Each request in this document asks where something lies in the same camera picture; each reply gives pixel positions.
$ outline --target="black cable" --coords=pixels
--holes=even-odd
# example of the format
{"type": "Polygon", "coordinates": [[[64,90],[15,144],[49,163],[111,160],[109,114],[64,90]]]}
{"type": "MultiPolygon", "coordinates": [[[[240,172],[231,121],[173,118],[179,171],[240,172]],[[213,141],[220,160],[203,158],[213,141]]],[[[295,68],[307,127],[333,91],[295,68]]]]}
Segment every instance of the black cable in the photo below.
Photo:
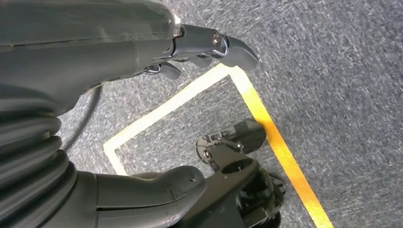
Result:
{"type": "Polygon", "coordinates": [[[95,110],[96,106],[98,105],[99,98],[101,96],[101,91],[102,91],[102,86],[99,86],[99,87],[94,89],[94,92],[92,93],[91,101],[90,101],[90,104],[89,104],[89,110],[88,110],[87,114],[85,115],[84,120],[81,121],[79,127],[74,132],[73,137],[69,141],[67,141],[65,146],[64,146],[64,151],[66,153],[68,153],[68,150],[76,142],[76,140],[81,135],[81,133],[83,132],[84,128],[86,127],[87,123],[91,119],[91,116],[94,113],[94,110],[95,110]]]}

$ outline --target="yellow tape line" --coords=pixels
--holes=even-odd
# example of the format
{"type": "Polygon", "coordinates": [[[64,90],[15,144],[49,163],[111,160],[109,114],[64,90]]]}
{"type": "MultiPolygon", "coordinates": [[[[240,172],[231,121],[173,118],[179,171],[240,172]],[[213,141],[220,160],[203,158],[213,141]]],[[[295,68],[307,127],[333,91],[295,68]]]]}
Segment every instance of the yellow tape line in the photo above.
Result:
{"type": "Polygon", "coordinates": [[[246,105],[250,109],[253,117],[257,122],[264,126],[268,135],[269,144],[273,149],[274,154],[297,191],[315,225],[318,228],[332,228],[333,225],[327,217],[325,210],[323,210],[322,205],[308,184],[307,179],[281,137],[280,132],[271,119],[259,97],[259,94],[256,92],[246,73],[239,67],[236,67],[236,69],[233,69],[230,76],[242,95],[246,105]]]}

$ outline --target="screw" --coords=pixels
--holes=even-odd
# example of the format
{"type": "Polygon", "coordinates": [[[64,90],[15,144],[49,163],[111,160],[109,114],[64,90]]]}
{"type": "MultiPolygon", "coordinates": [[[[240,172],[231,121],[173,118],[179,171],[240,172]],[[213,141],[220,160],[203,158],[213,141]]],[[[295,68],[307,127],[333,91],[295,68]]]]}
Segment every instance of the screw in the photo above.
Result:
{"type": "Polygon", "coordinates": [[[221,44],[221,36],[217,31],[214,31],[211,37],[214,46],[219,46],[221,44]]]}

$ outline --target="black mechanical part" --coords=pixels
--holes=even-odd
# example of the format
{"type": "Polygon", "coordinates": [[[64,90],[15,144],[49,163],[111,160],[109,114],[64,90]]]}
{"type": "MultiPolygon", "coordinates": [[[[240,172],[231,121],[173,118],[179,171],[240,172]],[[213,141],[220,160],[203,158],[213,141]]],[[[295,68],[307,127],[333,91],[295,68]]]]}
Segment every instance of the black mechanical part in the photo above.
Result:
{"type": "Polygon", "coordinates": [[[248,154],[259,149],[266,140],[263,126],[252,120],[245,120],[234,126],[201,137],[196,142],[196,152],[206,164],[211,156],[207,147],[217,144],[226,144],[237,152],[248,154]]]}
{"type": "Polygon", "coordinates": [[[240,142],[257,150],[266,139],[263,126],[246,120],[199,138],[196,150],[214,169],[208,188],[178,227],[278,228],[283,182],[248,158],[240,142]]]}

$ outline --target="gray carpet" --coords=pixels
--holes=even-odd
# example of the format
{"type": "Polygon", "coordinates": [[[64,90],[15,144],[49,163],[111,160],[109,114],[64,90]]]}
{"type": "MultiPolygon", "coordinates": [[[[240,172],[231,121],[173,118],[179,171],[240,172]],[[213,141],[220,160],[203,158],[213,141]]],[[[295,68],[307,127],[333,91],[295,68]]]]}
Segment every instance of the gray carpet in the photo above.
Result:
{"type": "MultiPolygon", "coordinates": [[[[248,43],[248,73],[335,227],[401,227],[403,217],[403,2],[399,0],[171,0],[188,24],[248,43]]],[[[104,86],[83,135],[70,150],[80,170],[114,173],[102,144],[155,109],[206,69],[180,64],[176,81],[139,76],[104,86]]],[[[86,111],[89,95],[62,116],[60,132],[86,111]]],[[[211,174],[195,139],[251,117],[228,78],[122,146],[128,173],[194,165],[211,174]]],[[[287,182],[283,227],[313,227],[267,145],[252,155],[287,182]]]]}

